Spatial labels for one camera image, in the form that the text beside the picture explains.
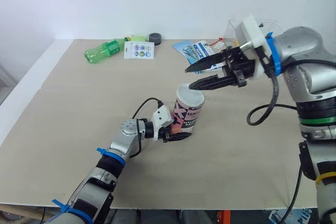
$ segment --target blue cable tie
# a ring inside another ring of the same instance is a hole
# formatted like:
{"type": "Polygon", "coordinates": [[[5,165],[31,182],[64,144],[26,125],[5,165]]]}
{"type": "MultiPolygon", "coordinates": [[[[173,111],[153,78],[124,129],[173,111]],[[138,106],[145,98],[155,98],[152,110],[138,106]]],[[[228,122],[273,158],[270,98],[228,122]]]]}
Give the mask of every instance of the blue cable tie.
{"type": "Polygon", "coordinates": [[[109,156],[109,157],[113,157],[113,158],[115,158],[115,159],[118,160],[121,164],[123,164],[123,166],[126,165],[125,160],[124,160],[121,156],[118,156],[118,155],[115,154],[115,153],[108,152],[108,151],[106,151],[105,149],[102,149],[102,148],[97,148],[97,151],[100,152],[101,155],[105,155],[105,156],[109,156]]]}
{"type": "Polygon", "coordinates": [[[64,205],[56,199],[53,199],[52,201],[53,201],[53,203],[55,203],[57,206],[59,206],[61,208],[60,212],[63,212],[63,213],[72,212],[72,213],[77,214],[77,215],[83,217],[84,219],[86,219],[89,224],[93,224],[93,221],[92,221],[91,217],[87,213],[85,213],[83,211],[80,211],[78,209],[75,209],[75,208],[71,208],[70,205],[68,205],[68,204],[64,205]]]}
{"type": "Polygon", "coordinates": [[[266,36],[266,40],[268,43],[269,48],[271,49],[272,52],[272,59],[274,62],[274,68],[275,68],[275,75],[278,76],[281,74],[281,60],[280,60],[280,56],[278,54],[277,49],[274,46],[274,40],[272,37],[273,32],[269,32],[266,36]]]}

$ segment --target yellow ring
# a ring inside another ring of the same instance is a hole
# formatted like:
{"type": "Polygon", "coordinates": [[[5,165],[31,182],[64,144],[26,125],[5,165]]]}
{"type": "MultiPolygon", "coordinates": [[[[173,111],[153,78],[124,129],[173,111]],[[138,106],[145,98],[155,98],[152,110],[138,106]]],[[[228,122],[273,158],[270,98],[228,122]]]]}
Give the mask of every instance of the yellow ring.
{"type": "Polygon", "coordinates": [[[317,184],[325,179],[325,178],[331,178],[331,177],[336,177],[336,172],[329,172],[329,173],[323,173],[320,176],[318,176],[315,180],[315,185],[317,186],[317,184]]]}

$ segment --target green ring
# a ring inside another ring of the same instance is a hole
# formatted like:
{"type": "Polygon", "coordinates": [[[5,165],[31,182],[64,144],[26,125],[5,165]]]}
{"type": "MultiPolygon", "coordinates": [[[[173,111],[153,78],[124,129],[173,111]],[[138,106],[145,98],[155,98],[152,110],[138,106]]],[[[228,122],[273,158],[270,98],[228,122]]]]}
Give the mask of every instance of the green ring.
{"type": "Polygon", "coordinates": [[[316,118],[316,119],[304,119],[299,118],[302,124],[326,124],[336,122],[336,116],[331,116],[329,118],[316,118]]]}

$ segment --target can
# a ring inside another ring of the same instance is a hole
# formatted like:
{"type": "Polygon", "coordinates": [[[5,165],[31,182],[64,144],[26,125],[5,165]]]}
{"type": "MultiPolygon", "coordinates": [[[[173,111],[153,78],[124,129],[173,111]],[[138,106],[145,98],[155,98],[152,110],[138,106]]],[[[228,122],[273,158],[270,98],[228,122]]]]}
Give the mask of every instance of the can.
{"type": "Polygon", "coordinates": [[[171,132],[173,134],[179,132],[192,133],[204,103],[204,94],[201,90],[189,89],[189,84],[183,83],[177,87],[176,96],[171,132]]]}

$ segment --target table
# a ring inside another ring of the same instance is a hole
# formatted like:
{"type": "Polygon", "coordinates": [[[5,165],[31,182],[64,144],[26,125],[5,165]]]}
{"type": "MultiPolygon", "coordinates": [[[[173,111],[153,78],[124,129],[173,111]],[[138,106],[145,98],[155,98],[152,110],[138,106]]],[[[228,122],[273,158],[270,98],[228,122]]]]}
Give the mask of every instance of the table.
{"type": "MultiPolygon", "coordinates": [[[[100,158],[96,148],[110,143],[143,100],[154,96],[172,108],[177,85],[202,77],[184,73],[188,63],[172,48],[179,41],[164,40],[155,48],[155,60],[124,60],[118,54],[90,65],[83,52],[103,40],[56,40],[0,106],[0,125],[6,122],[0,129],[0,140],[6,138],[0,146],[0,203],[66,202],[100,158]]],[[[279,82],[278,102],[293,104],[282,78],[279,82]]],[[[119,178],[113,207],[289,205],[302,141],[295,111],[276,108],[262,125],[247,125],[246,114],[269,102],[267,78],[204,93],[191,137],[143,141],[142,153],[127,162],[119,178]]],[[[154,110],[155,102],[139,116],[150,118],[154,110]]],[[[295,207],[315,206],[314,182],[303,177],[295,207]]]]}

